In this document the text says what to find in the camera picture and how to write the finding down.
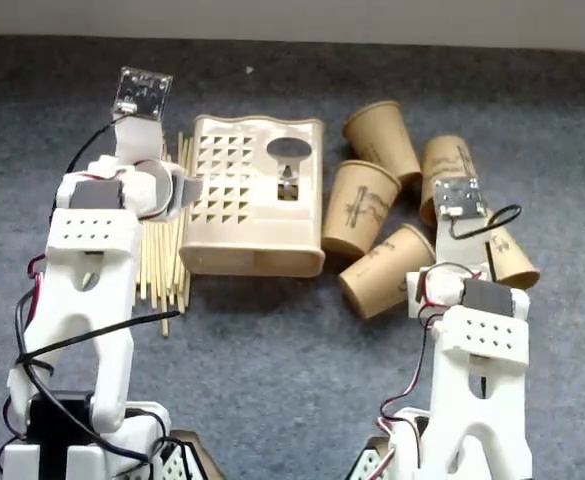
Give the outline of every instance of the white plastic bracket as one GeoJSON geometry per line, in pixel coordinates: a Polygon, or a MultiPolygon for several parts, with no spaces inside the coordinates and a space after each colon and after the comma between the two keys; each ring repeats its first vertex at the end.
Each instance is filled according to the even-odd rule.
{"type": "Polygon", "coordinates": [[[431,416],[415,478],[447,480],[468,435],[481,442],[491,478],[532,478],[532,454],[525,438],[527,322],[455,306],[435,324],[433,333],[431,416]],[[472,372],[487,378],[487,398],[471,392],[472,372]]]}
{"type": "MultiPolygon", "coordinates": [[[[57,209],[46,248],[47,267],[34,319],[25,332],[27,351],[125,321],[132,312],[141,225],[127,210],[57,209]],[[86,274],[98,280],[83,290],[86,274]]],[[[94,339],[99,357],[92,405],[97,432],[116,431],[123,421],[134,343],[128,329],[94,339]]],[[[55,365],[60,350],[38,357],[55,365]]],[[[34,367],[43,381],[48,372],[34,367]]],[[[35,393],[22,367],[10,372],[8,387],[19,424],[35,393]]]]}

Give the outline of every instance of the bundle of sticks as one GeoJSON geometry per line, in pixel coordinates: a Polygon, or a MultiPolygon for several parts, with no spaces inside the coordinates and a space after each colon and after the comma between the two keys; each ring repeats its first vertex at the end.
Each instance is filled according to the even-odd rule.
{"type": "MultiPolygon", "coordinates": [[[[192,172],[192,149],[194,142],[178,134],[177,162],[187,172],[192,172]]],[[[163,149],[163,160],[172,162],[172,156],[163,149]]],[[[143,223],[141,241],[141,261],[136,275],[139,297],[151,302],[152,308],[167,312],[175,305],[185,313],[190,304],[190,273],[179,258],[179,248],[183,243],[187,228],[187,209],[169,223],[143,223]]],[[[170,334],[169,320],[161,322],[161,334],[170,334]]]]}

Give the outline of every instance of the box with triangular holes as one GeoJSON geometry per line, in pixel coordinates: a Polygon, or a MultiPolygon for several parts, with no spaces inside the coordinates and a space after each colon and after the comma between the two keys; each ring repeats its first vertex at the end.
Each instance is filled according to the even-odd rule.
{"type": "Polygon", "coordinates": [[[321,273],[323,123],[269,117],[195,120],[194,175],[181,259],[194,274],[321,273]]]}

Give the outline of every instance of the black wire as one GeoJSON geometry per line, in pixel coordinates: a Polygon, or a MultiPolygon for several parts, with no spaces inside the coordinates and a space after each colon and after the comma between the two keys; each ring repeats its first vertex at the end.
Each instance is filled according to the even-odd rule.
{"type": "Polygon", "coordinates": [[[425,321],[423,325],[423,340],[421,342],[421,352],[419,353],[419,360],[416,364],[416,374],[414,376],[414,384],[412,385],[412,388],[406,390],[404,393],[401,393],[400,395],[396,395],[394,397],[390,397],[388,399],[386,399],[382,404],[381,404],[381,408],[379,409],[379,413],[381,414],[381,416],[389,421],[389,422],[398,422],[401,420],[405,420],[402,417],[393,417],[392,415],[388,415],[387,413],[385,413],[385,409],[389,406],[392,405],[393,403],[395,403],[398,400],[401,400],[402,398],[407,397],[408,395],[410,395],[414,389],[416,388],[417,383],[419,383],[419,377],[421,375],[421,368],[423,366],[423,357],[425,356],[425,347],[427,345],[428,342],[428,327],[430,326],[430,323],[432,323],[432,320],[435,317],[442,317],[443,314],[442,313],[434,313],[432,315],[430,315],[427,320],[425,321]]]}
{"type": "Polygon", "coordinates": [[[485,233],[485,232],[489,232],[489,231],[494,230],[496,228],[503,227],[503,226],[507,225],[508,223],[516,220],[516,218],[519,215],[521,215],[522,211],[523,211],[523,208],[521,207],[521,205],[517,205],[516,203],[513,203],[511,205],[508,205],[507,207],[503,207],[501,210],[497,210],[494,214],[492,214],[492,216],[490,217],[490,219],[487,222],[487,225],[485,225],[484,227],[477,228],[476,230],[470,230],[469,232],[461,233],[458,235],[456,233],[454,233],[455,219],[453,218],[452,221],[450,222],[450,236],[454,240],[466,240],[468,238],[476,237],[477,235],[480,235],[480,234],[485,233]],[[510,216],[506,217],[505,219],[503,219],[499,222],[496,221],[497,218],[502,216],[504,213],[507,213],[510,211],[512,211],[514,213],[512,213],[510,216]]]}
{"type": "MultiPolygon", "coordinates": [[[[16,330],[16,341],[20,357],[22,357],[25,352],[24,338],[25,326],[23,322],[23,309],[25,308],[25,305],[28,302],[28,300],[32,298],[33,294],[34,288],[32,288],[25,295],[23,295],[23,297],[21,297],[21,299],[19,299],[19,301],[17,302],[16,309],[14,312],[14,326],[16,330]]],[[[115,455],[119,455],[126,458],[132,458],[143,463],[149,463],[149,458],[146,454],[121,448],[111,444],[110,442],[102,438],[100,435],[98,435],[94,430],[92,430],[83,422],[81,422],[74,415],[72,415],[72,413],[67,408],[65,408],[63,404],[54,396],[50,389],[47,388],[47,386],[43,383],[41,378],[32,368],[32,365],[28,363],[27,359],[24,360],[22,364],[25,374],[28,376],[32,384],[39,391],[41,396],[45,398],[48,402],[50,402],[52,405],[54,405],[54,407],[57,408],[57,410],[59,410],[64,416],[66,416],[77,428],[79,428],[86,435],[88,435],[95,444],[97,444],[102,449],[115,455]]]]}
{"type": "Polygon", "coordinates": [[[86,340],[100,337],[101,335],[105,335],[106,333],[116,332],[117,330],[121,330],[123,328],[134,327],[135,325],[142,325],[144,323],[158,322],[159,320],[176,317],[180,314],[181,313],[178,310],[172,310],[164,313],[144,315],[142,317],[135,317],[130,320],[126,320],[125,322],[115,323],[114,325],[110,325],[108,327],[99,328],[98,330],[86,332],[81,335],[77,335],[76,337],[68,338],[67,340],[51,343],[50,345],[47,345],[43,348],[39,348],[38,350],[33,350],[31,352],[25,352],[24,348],[23,350],[20,350],[21,353],[17,357],[16,363],[19,364],[24,362],[30,362],[35,357],[43,355],[44,353],[49,353],[60,348],[69,347],[70,345],[74,345],[76,343],[85,342],[86,340]]]}
{"type": "Polygon", "coordinates": [[[0,447],[0,474],[1,475],[3,475],[3,464],[1,462],[1,458],[3,457],[3,452],[5,451],[5,449],[7,448],[8,445],[16,442],[17,440],[19,440],[19,437],[14,436],[10,440],[5,442],[3,445],[1,445],[1,447],[0,447]]]}
{"type": "MultiPolygon", "coordinates": [[[[101,135],[103,135],[105,132],[107,132],[110,129],[110,127],[113,127],[114,125],[116,125],[117,123],[119,123],[120,121],[122,121],[123,119],[128,118],[130,115],[132,115],[132,114],[131,113],[126,113],[125,115],[122,115],[119,118],[116,118],[116,119],[112,120],[108,124],[103,125],[96,132],[94,132],[92,134],[92,136],[90,138],[88,138],[88,140],[74,154],[74,157],[72,157],[72,160],[70,160],[70,163],[68,163],[68,166],[65,168],[65,174],[72,173],[74,171],[74,169],[76,168],[76,164],[79,163],[79,160],[81,159],[81,157],[83,156],[83,154],[85,153],[85,151],[101,135]]],[[[50,211],[50,223],[52,223],[52,215],[54,214],[54,210],[56,210],[56,193],[54,195],[54,201],[52,202],[52,210],[50,211]]]]}

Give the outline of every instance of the white wall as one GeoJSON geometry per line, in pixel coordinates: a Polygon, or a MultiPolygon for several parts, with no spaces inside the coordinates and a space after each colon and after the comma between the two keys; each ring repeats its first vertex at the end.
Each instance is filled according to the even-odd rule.
{"type": "Polygon", "coordinates": [[[0,34],[585,50],[585,0],[0,0],[0,34]]]}

